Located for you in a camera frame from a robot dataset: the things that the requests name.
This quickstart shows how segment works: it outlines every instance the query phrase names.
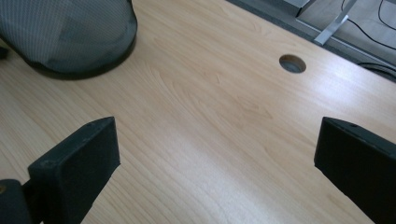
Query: gray floor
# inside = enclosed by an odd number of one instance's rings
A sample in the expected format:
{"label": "gray floor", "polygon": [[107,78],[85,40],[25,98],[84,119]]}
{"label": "gray floor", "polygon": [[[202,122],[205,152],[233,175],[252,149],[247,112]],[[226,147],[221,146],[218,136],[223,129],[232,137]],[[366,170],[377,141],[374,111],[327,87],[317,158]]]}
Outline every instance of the gray floor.
{"label": "gray floor", "polygon": [[[313,41],[319,34],[321,27],[317,27],[314,22],[315,20],[308,20],[304,18],[300,19],[306,12],[309,12],[311,7],[318,6],[318,3],[323,0],[313,1],[312,5],[306,9],[298,18],[298,8],[282,1],[282,0],[227,0],[238,7],[241,7],[253,14],[262,17],[263,19],[274,23],[298,36],[301,36],[309,41]],[[364,48],[355,46],[353,41],[341,39],[338,36],[334,36],[323,46],[323,48],[338,54],[339,56],[356,64],[362,64],[373,72],[379,74],[382,77],[388,78],[396,82],[396,66],[394,58],[383,59],[371,54]],[[375,63],[379,65],[370,65],[367,63]]]}

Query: wooden desk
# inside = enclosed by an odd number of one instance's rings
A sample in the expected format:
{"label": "wooden desk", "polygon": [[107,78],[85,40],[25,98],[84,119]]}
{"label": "wooden desk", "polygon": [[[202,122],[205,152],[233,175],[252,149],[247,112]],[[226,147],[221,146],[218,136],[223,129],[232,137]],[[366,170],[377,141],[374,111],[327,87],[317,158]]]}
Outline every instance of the wooden desk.
{"label": "wooden desk", "polygon": [[[220,0],[134,0],[134,53],[99,77],[0,62],[0,178],[115,116],[119,167],[84,223],[371,223],[313,159],[323,116],[396,142],[396,85]],[[283,54],[306,62],[300,75]]]}

